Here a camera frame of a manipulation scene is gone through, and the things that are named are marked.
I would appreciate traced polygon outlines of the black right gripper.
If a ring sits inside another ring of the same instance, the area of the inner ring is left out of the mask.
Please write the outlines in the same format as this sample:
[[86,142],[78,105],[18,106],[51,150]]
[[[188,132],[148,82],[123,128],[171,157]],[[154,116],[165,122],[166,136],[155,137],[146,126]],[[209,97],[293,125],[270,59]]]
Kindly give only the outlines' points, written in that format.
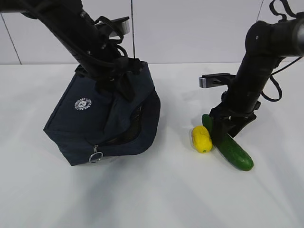
[[249,91],[237,94],[233,91],[225,91],[221,95],[221,102],[211,109],[209,115],[212,117],[211,139],[213,144],[220,150],[225,135],[228,132],[228,117],[233,123],[229,135],[235,137],[245,126],[256,119],[254,113],[259,109],[261,103],[260,91]]

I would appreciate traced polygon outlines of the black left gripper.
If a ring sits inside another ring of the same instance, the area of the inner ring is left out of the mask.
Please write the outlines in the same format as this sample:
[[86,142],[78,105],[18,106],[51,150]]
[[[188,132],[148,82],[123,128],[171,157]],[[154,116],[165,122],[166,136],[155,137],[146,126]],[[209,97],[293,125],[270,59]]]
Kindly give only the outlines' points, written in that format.
[[109,101],[113,95],[118,94],[126,101],[133,101],[135,89],[130,80],[132,76],[134,76],[132,71],[126,71],[114,76],[95,78],[96,99]]

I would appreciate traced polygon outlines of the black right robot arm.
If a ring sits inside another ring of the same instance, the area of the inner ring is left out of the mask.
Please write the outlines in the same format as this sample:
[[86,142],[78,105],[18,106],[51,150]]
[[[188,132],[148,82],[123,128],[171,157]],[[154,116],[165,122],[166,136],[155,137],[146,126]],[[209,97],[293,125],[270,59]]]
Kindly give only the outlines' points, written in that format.
[[280,21],[269,24],[256,22],[245,39],[245,55],[234,78],[219,78],[228,86],[221,103],[212,108],[211,138],[215,144],[224,135],[235,137],[246,125],[256,119],[255,111],[261,103],[259,98],[273,70],[286,57],[304,55],[304,20]]

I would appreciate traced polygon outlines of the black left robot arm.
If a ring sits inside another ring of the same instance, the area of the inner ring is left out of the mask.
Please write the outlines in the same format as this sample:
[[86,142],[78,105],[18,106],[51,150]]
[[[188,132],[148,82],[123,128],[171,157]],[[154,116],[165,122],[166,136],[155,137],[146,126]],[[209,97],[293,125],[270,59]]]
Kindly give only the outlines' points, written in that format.
[[120,45],[129,32],[129,17],[93,20],[80,0],[2,0],[0,11],[41,21],[79,63],[79,75],[96,81],[99,90],[134,99],[126,75],[135,69],[134,61]]

